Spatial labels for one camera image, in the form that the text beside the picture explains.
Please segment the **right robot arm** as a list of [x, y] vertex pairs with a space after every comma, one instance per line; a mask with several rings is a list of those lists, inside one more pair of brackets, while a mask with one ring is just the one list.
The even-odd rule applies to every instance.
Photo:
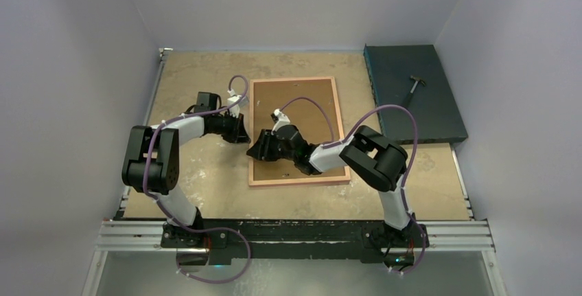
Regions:
[[256, 161], [291, 161], [305, 175], [348, 167], [378, 191], [386, 239], [401, 246], [412, 237], [412, 214], [404, 203], [407, 152], [382, 134], [361, 125], [347, 139], [328, 144], [306, 141], [295, 125], [263, 129], [246, 155]]

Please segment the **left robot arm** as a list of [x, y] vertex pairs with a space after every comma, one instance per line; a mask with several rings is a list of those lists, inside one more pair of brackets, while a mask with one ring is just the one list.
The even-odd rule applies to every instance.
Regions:
[[230, 91], [226, 106], [215, 93], [198, 94], [198, 101], [178, 117], [154, 126], [130, 130], [121, 178], [124, 185], [152, 199], [170, 225], [179, 227], [178, 239], [197, 247], [205, 237], [199, 209], [178, 186], [180, 146], [205, 135], [219, 135], [230, 144], [250, 141], [240, 111], [248, 99]]

